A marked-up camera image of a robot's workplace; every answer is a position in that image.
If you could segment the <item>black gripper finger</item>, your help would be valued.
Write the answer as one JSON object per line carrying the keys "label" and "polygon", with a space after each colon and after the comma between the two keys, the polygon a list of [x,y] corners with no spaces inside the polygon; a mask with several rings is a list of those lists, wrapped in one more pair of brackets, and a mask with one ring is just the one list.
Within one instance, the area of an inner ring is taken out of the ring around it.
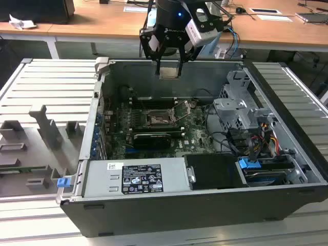
{"label": "black gripper finger", "polygon": [[179,65],[178,65],[178,76],[181,76],[183,63],[185,60],[185,56],[184,56],[185,55],[185,45],[184,44],[181,44],[179,47],[179,55],[180,55],[180,58],[179,58]]}
{"label": "black gripper finger", "polygon": [[167,48],[166,42],[162,42],[156,50],[156,71],[155,74],[160,74],[160,65],[161,65],[161,58],[163,57]]}

